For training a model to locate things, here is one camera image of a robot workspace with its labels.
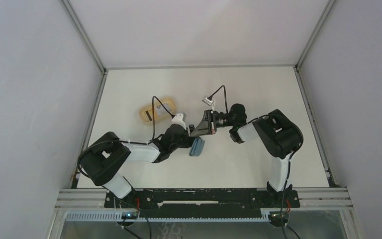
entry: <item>cable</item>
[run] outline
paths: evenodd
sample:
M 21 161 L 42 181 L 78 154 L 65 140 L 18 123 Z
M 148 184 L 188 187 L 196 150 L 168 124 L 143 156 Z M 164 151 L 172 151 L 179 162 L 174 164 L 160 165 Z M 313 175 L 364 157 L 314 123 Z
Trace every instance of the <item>cable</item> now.
M 120 199 L 120 198 L 118 198 L 118 200 L 120 200 L 120 201 L 123 202 L 124 204 L 126 204 L 126 205 L 128 205 L 128 206 L 130 206 L 130 207 L 132 207 L 132 208 L 134 208 L 134 209 L 136 209 L 140 214 L 143 214 L 144 218 L 145 218 L 146 221 L 147 221 L 147 225 L 149 226 L 149 234 L 150 234 L 150 239 L 151 239 L 151 237 L 152 237 L 152 230 L 151 230 L 151 225 L 150 225 L 150 221 L 149 221 L 148 217 L 146 217 L 146 215 L 141 211 L 141 209 L 136 208 L 135 206 L 133 206 L 133 205 L 131 205 L 131 204 L 125 202 L 124 200 L 122 200 L 122 199 Z
M 213 94 L 211 94 L 208 98 L 211 100 L 211 98 L 213 98 L 213 96 L 223 87 L 223 94 L 225 95 L 225 108 L 226 108 L 226 113 L 228 114 L 228 103 L 227 103 L 227 99 L 226 99 L 226 87 L 225 85 L 221 85 L 219 87 L 219 89 L 217 89 Z
M 292 229 L 290 226 L 286 226 L 286 227 L 289 228 L 289 230 L 291 230 L 291 231 L 295 234 L 295 236 L 296 236 L 298 239 L 301 239 L 301 238 L 298 236 L 298 233 L 296 233 L 294 229 Z
M 290 202 L 288 199 L 286 199 L 286 203 L 287 203 L 287 210 L 285 213 L 290 213 L 291 206 L 290 206 Z
M 130 229 L 122 226 L 122 229 L 126 230 L 127 232 L 129 232 L 131 235 L 135 236 L 136 238 L 138 239 L 143 239 L 142 237 L 140 237 L 139 235 L 135 234 L 133 231 L 131 231 Z
M 160 105 L 166 110 L 166 112 L 168 112 L 168 114 L 171 115 L 172 118 L 175 117 L 175 115 L 173 115 L 171 112 L 169 112 L 169 110 L 162 104 L 162 102 L 160 102 L 159 98 L 157 98 L 156 96 L 153 96 L 152 97 L 152 121 L 153 121 L 153 136 L 152 136 L 152 139 L 150 142 L 153 142 L 154 141 L 154 136 L 156 134 L 156 123 L 154 121 L 154 99 L 157 99 L 157 101 L 160 103 Z
M 282 203 L 281 203 L 281 227 L 282 227 L 282 233 L 285 237 L 285 239 L 288 239 L 287 238 L 287 235 L 285 233 L 285 226 L 283 224 L 283 203 L 284 203 L 284 199 L 285 199 L 285 189 L 286 189 L 286 185 L 287 185 L 287 181 L 289 179 L 289 175 L 290 175 L 290 160 L 292 159 L 293 155 L 301 148 L 302 146 L 302 143 L 303 141 L 301 142 L 299 148 L 297 150 L 295 150 L 294 152 L 292 152 L 292 154 L 289 156 L 289 161 L 288 161 L 288 165 L 287 165 L 287 175 L 286 175 L 286 180 L 285 180 L 285 184 L 284 184 L 284 188 L 283 188 L 283 194 L 282 194 Z M 293 230 L 291 229 L 295 234 L 296 236 L 299 238 L 298 234 Z

